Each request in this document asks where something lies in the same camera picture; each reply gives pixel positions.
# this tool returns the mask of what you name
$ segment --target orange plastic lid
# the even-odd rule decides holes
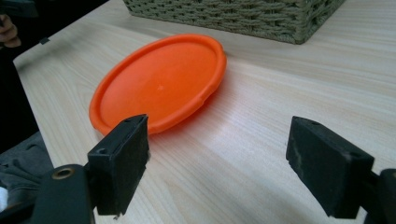
[[[148,115],[148,134],[195,112],[219,86],[227,59],[207,35],[173,35],[139,49],[116,65],[90,104],[92,126],[107,135],[119,122]]]

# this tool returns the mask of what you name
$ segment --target light wood grain surface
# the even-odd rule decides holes
[[[97,223],[362,223],[327,217],[285,155],[292,116],[312,119],[396,167],[396,1],[346,0],[304,44],[133,17],[111,0],[15,60],[55,166],[85,164],[102,136],[88,116],[106,73],[163,37],[216,38],[218,90],[151,135],[151,159],[125,216]]]

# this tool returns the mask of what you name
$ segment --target dark cloth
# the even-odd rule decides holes
[[[0,49],[0,153],[38,131],[14,59],[106,1],[35,0],[37,18],[8,15],[18,27],[21,46]]]
[[[0,186],[8,190],[8,206],[34,198],[41,177],[52,169],[40,132],[0,154]]]

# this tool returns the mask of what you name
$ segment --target woven basket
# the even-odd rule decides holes
[[[123,0],[131,15],[303,44],[345,0]]]

